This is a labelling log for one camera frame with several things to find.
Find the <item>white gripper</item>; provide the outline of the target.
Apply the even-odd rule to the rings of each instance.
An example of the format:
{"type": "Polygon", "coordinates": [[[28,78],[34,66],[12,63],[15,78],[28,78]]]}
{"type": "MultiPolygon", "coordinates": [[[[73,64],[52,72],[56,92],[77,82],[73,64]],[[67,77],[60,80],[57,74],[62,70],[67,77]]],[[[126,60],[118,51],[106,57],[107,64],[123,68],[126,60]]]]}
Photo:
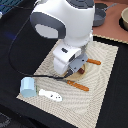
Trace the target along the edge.
{"type": "Polygon", "coordinates": [[[63,40],[58,40],[53,51],[54,70],[59,75],[66,72],[71,74],[77,72],[88,59],[85,49],[86,46],[74,47],[66,44],[63,40]]]}

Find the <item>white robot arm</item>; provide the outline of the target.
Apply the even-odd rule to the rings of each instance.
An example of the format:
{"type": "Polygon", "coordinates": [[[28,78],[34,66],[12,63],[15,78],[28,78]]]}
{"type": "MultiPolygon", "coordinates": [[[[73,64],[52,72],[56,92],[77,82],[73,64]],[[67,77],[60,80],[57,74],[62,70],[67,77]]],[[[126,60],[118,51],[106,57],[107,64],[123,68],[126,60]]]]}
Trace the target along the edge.
{"type": "Polygon", "coordinates": [[[53,51],[54,70],[66,77],[87,61],[86,45],[93,40],[93,0],[46,0],[39,2],[30,15],[35,31],[59,40],[53,51]]]}

